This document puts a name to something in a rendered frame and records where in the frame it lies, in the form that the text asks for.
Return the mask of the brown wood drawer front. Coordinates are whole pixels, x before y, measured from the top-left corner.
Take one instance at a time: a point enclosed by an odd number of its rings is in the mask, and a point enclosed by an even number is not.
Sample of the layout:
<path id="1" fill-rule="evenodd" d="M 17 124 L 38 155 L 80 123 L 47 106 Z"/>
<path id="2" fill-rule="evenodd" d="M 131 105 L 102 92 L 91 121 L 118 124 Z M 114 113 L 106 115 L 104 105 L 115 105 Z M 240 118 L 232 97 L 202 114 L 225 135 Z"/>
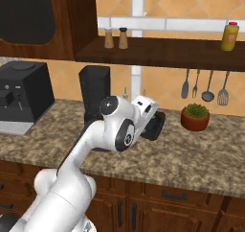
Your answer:
<path id="1" fill-rule="evenodd" d="M 32 204 L 36 192 L 33 181 L 41 167 L 0 160 L 0 203 L 13 204 L 11 209 L 0 212 L 14 212 L 22 215 Z"/>
<path id="2" fill-rule="evenodd" d="M 162 197 L 162 191 L 165 190 L 169 194 L 183 195 L 188 194 L 188 200 L 180 200 L 175 198 Z M 167 201 L 181 203 L 187 206 L 199 207 L 204 210 L 217 211 L 223 201 L 223 196 L 204 193 L 200 191 L 192 191 L 178 189 L 168 186 L 160 186 L 154 184 L 145 184 L 144 193 L 150 199 L 158 201 Z"/>

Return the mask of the green plant in brown pot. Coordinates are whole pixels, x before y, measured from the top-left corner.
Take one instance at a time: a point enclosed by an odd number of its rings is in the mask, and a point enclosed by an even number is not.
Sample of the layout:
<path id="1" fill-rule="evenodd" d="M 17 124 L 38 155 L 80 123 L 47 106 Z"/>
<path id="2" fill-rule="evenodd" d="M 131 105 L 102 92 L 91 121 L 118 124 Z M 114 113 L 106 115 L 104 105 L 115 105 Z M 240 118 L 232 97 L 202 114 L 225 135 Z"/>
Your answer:
<path id="1" fill-rule="evenodd" d="M 190 131 L 203 131 L 210 120 L 207 108 L 200 104 L 188 104 L 181 112 L 181 125 Z"/>

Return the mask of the yellow bottle with red cap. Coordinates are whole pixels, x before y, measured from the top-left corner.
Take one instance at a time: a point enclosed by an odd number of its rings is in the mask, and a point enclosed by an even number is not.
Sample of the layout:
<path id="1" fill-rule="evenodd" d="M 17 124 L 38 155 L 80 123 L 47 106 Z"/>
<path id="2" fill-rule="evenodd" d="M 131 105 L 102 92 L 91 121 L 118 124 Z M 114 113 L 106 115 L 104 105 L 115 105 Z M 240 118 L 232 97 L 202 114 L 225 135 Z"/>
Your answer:
<path id="1" fill-rule="evenodd" d="M 221 41 L 221 50 L 230 52 L 234 49 L 236 38 L 238 35 L 239 26 L 236 22 L 230 21 L 224 28 L 224 33 Z"/>

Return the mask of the grey hanging slotted spatula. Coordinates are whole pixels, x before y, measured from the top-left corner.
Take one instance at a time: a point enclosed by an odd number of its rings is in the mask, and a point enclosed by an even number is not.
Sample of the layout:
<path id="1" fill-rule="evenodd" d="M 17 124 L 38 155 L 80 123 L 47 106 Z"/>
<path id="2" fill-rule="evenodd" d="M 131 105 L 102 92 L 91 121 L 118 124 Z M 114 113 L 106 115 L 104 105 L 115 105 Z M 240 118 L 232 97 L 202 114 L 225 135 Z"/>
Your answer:
<path id="1" fill-rule="evenodd" d="M 223 84 L 223 88 L 218 92 L 217 103 L 219 105 L 222 105 L 222 106 L 227 105 L 228 104 L 228 100 L 229 100 L 229 93 L 226 90 L 226 83 L 227 83 L 229 75 L 230 75 L 230 72 L 227 71 L 226 72 L 226 77 L 225 77 L 225 80 L 224 80 L 224 84 Z"/>

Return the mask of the grey hanging ladle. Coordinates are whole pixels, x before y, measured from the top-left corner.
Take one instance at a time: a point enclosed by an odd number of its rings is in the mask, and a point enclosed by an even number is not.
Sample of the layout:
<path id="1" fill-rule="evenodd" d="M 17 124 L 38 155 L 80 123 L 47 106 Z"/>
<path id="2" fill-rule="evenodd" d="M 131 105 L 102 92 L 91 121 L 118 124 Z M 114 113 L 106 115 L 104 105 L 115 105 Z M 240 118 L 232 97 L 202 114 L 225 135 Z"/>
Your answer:
<path id="1" fill-rule="evenodd" d="M 204 91 L 201 95 L 202 99 L 207 103 L 211 102 L 214 99 L 214 94 L 210 91 L 210 88 L 209 88 L 209 86 L 211 85 L 211 81 L 212 81 L 212 74 L 213 74 L 213 71 L 210 72 L 207 90 Z"/>

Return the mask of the dark wood shelf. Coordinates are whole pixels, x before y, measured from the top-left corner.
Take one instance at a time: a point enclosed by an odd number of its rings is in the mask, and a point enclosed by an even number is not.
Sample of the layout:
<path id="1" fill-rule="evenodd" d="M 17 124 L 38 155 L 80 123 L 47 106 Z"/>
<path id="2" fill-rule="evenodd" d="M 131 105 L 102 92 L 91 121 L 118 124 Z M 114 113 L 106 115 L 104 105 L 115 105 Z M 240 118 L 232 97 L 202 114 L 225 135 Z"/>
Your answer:
<path id="1" fill-rule="evenodd" d="M 221 50 L 219 40 L 130 37 L 128 48 L 104 47 L 99 36 L 76 54 L 82 62 L 191 68 L 201 70 L 245 72 L 245 41 L 237 41 L 231 52 Z"/>

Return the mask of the brown wood cupboard door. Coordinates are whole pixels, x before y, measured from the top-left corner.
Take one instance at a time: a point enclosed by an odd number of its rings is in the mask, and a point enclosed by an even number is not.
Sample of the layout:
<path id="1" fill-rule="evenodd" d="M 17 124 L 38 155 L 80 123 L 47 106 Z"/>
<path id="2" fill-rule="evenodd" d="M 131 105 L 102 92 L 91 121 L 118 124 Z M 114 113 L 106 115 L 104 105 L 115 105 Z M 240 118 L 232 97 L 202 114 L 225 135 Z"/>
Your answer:
<path id="1" fill-rule="evenodd" d="M 217 232 L 245 232 L 245 198 L 224 197 Z"/>
<path id="2" fill-rule="evenodd" d="M 127 232 L 127 186 L 122 179 L 93 175 L 97 192 L 86 216 L 98 232 Z M 118 226 L 117 201 L 122 201 L 122 227 Z"/>
<path id="3" fill-rule="evenodd" d="M 203 222 L 184 207 L 139 198 L 129 203 L 129 232 L 202 232 Z M 133 203 L 137 203 L 136 231 L 132 231 Z"/>

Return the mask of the black coffee machine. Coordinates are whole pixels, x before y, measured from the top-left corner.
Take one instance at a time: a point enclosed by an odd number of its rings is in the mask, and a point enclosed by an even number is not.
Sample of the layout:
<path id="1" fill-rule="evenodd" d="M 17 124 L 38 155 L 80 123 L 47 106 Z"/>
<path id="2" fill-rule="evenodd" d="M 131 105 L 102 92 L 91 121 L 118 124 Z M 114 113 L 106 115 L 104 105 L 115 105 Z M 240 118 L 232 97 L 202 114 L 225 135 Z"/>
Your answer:
<path id="1" fill-rule="evenodd" d="M 24 135 L 55 102 L 45 62 L 0 67 L 0 133 Z"/>

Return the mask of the grey hanging fork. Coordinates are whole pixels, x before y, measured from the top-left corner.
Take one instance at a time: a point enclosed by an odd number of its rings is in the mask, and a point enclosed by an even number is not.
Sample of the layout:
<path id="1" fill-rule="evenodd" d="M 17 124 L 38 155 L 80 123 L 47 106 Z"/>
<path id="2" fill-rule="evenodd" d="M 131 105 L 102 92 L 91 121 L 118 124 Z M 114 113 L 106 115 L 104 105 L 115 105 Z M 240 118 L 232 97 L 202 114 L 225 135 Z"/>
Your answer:
<path id="1" fill-rule="evenodd" d="M 196 80 L 195 80 L 195 85 L 192 88 L 192 98 L 195 99 L 197 95 L 197 83 L 200 75 L 200 69 L 197 69 L 197 74 L 196 74 Z"/>

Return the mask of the black top wooden shaker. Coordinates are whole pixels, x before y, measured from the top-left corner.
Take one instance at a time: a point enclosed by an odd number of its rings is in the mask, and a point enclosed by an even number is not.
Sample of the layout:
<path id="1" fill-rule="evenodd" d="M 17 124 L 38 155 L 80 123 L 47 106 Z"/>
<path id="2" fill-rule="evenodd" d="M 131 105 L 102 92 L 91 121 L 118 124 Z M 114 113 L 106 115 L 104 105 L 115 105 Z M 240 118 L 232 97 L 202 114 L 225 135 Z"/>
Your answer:
<path id="1" fill-rule="evenodd" d="M 125 27 L 120 28 L 120 41 L 119 41 L 119 48 L 120 49 L 127 49 L 128 43 L 127 43 L 127 35 L 126 35 L 127 29 Z"/>

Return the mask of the white top wooden shaker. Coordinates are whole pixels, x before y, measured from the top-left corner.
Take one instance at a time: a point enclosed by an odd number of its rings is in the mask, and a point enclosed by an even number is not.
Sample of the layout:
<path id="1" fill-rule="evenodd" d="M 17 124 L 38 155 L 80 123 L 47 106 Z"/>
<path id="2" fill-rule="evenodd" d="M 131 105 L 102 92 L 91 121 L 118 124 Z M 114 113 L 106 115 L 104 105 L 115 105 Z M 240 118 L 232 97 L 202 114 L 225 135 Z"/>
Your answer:
<path id="1" fill-rule="evenodd" d="M 107 48 L 107 49 L 112 49 L 114 47 L 114 41 L 113 41 L 112 29 L 111 28 L 106 28 L 105 29 L 104 47 Z"/>

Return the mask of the grey hanging spoon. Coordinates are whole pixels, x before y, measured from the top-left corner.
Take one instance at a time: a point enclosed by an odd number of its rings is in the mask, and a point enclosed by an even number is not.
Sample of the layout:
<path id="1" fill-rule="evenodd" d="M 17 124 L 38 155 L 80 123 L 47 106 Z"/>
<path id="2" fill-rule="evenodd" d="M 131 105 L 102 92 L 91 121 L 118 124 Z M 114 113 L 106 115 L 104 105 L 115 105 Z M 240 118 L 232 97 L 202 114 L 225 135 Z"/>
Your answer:
<path id="1" fill-rule="evenodd" d="M 181 92 L 182 99 L 186 99 L 188 97 L 188 94 L 189 94 L 189 68 L 187 69 L 186 79 L 182 86 L 182 92 Z"/>

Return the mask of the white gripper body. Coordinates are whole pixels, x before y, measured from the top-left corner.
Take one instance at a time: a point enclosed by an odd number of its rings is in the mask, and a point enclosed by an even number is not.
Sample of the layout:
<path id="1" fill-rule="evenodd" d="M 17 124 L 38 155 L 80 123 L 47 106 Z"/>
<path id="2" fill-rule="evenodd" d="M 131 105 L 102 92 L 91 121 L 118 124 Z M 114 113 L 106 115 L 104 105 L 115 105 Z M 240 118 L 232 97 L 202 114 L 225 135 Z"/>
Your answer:
<path id="1" fill-rule="evenodd" d="M 158 105 L 153 102 L 150 103 L 137 102 L 137 107 L 140 109 L 140 117 L 139 117 L 139 121 L 135 125 L 136 127 L 135 135 L 139 137 L 141 136 L 142 132 L 144 131 L 150 119 L 156 113 Z"/>

